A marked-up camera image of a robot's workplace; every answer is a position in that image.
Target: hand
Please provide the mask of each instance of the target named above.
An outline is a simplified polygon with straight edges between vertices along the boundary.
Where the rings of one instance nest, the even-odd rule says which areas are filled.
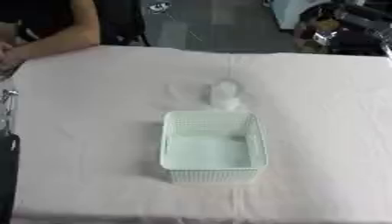
[[[5,52],[0,61],[0,71],[9,71],[25,61],[23,52],[19,48],[12,48]]]
[[[3,62],[4,58],[5,58],[5,54],[12,49],[12,45],[7,44],[3,41],[0,41],[0,63]]]

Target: black bag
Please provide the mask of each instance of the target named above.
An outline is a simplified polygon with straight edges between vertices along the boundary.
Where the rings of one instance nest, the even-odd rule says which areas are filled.
[[[17,135],[0,137],[0,224],[10,223],[18,179],[20,140]]]
[[[140,0],[94,0],[101,23],[101,43],[126,46],[144,36],[145,22]]]

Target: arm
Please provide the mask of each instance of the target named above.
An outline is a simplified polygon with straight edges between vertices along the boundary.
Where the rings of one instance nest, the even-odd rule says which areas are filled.
[[[72,0],[74,24],[51,37],[15,47],[10,56],[29,60],[100,44],[100,26],[93,0]]]
[[[12,49],[14,38],[15,25],[0,23],[0,63],[4,60],[6,52]]]

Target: person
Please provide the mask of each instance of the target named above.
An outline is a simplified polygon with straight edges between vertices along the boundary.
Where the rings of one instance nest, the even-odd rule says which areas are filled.
[[[15,23],[22,39],[15,45],[0,36],[0,70],[100,44],[94,0],[2,0],[0,22]]]

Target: basket rim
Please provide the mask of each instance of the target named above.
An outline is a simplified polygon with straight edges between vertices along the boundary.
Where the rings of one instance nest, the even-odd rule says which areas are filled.
[[[185,169],[185,168],[181,168],[181,169],[173,169],[173,168],[168,168],[164,165],[164,159],[165,159],[165,155],[164,155],[164,149],[165,149],[165,139],[166,139],[166,135],[165,135],[165,125],[167,124],[167,121],[171,118],[171,116],[173,116],[174,114],[177,113],[200,113],[200,114],[241,114],[241,115],[249,115],[249,116],[253,116],[253,118],[255,118],[255,122],[256,125],[258,127],[258,129],[260,130],[260,134],[261,134],[261,138],[262,138],[262,154],[264,156],[264,161],[265,163],[259,165],[259,166],[254,166],[254,167],[225,167],[225,168],[221,168],[221,169]],[[229,172],[234,172],[234,171],[260,171],[262,169],[264,169],[265,167],[267,167],[269,165],[269,154],[267,152],[267,145],[265,142],[265,133],[266,131],[264,131],[264,129],[262,129],[262,126],[260,125],[260,120],[259,118],[252,112],[250,111],[210,111],[210,110],[173,110],[170,112],[167,112],[164,115],[164,125],[163,125],[163,131],[162,131],[162,135],[161,135],[161,144],[160,144],[160,148],[159,148],[159,164],[162,168],[164,168],[167,171],[175,171],[175,172],[223,172],[223,171],[229,171]]]

